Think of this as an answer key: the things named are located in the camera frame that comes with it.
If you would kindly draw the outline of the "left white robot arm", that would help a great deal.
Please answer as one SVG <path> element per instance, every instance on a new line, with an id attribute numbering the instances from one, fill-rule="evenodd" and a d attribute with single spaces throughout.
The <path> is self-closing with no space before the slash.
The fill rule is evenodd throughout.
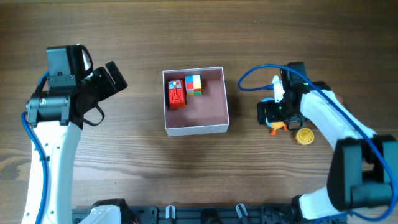
<path id="1" fill-rule="evenodd" d="M 99 103 L 127 88 L 114 62 L 94 68 L 84 45 L 48 47 L 48 70 L 21 114 L 32 142 L 23 223 L 71 223 L 76 150 L 85 119 Z"/>

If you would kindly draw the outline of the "red toy truck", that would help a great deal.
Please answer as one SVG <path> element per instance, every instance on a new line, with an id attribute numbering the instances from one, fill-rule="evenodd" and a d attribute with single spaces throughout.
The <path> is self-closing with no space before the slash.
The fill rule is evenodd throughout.
<path id="1" fill-rule="evenodd" d="M 185 89 L 184 89 L 183 80 L 178 79 L 178 80 L 169 81 L 168 94 L 169 94 L 169 108 L 171 110 L 177 110 L 185 107 L 186 101 L 185 101 Z"/>

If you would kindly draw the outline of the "multicolour puzzle cube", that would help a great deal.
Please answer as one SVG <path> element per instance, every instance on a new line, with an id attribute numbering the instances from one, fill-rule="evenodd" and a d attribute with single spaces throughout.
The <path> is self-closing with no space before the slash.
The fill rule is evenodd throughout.
<path id="1" fill-rule="evenodd" d="M 187 75 L 185 76 L 185 91 L 187 95 L 201 95 L 201 76 Z"/>

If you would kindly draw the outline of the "brown plush toy with carrot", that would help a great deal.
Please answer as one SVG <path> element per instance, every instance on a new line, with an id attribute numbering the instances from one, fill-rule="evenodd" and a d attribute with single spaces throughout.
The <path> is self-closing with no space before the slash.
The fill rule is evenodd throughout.
<path id="1" fill-rule="evenodd" d="M 336 93 L 331 92 L 330 98 L 334 102 L 334 104 L 336 104 L 337 106 L 344 107 L 342 97 L 338 96 Z"/>

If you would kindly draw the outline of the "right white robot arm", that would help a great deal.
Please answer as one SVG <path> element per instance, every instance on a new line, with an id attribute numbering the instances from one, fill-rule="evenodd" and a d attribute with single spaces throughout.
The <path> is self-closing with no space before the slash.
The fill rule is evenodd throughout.
<path id="1" fill-rule="evenodd" d="M 302 62 L 263 68 L 278 68 L 280 75 L 264 86 L 274 96 L 257 104 L 259 124 L 276 131 L 310 121 L 333 150 L 326 186 L 293 199 L 292 221 L 386 219 L 397 206 L 397 139 L 362 124 L 325 82 L 310 81 Z"/>

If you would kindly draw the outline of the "orange duck toy blue hat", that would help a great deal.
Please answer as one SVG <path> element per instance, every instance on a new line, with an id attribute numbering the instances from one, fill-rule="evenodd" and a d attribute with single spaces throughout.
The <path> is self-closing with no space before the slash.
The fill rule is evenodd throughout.
<path id="1" fill-rule="evenodd" d="M 268 102 L 268 101 L 274 101 L 274 99 L 273 98 L 264 98 L 261 102 Z M 284 131 L 287 131 L 287 125 L 283 121 L 270 123 L 270 122 L 268 122 L 268 119 L 266 117 L 265 123 L 266 123 L 266 126 L 268 128 L 270 128 L 271 136 L 276 136 L 277 129 L 280 129 L 280 128 L 283 128 Z"/>

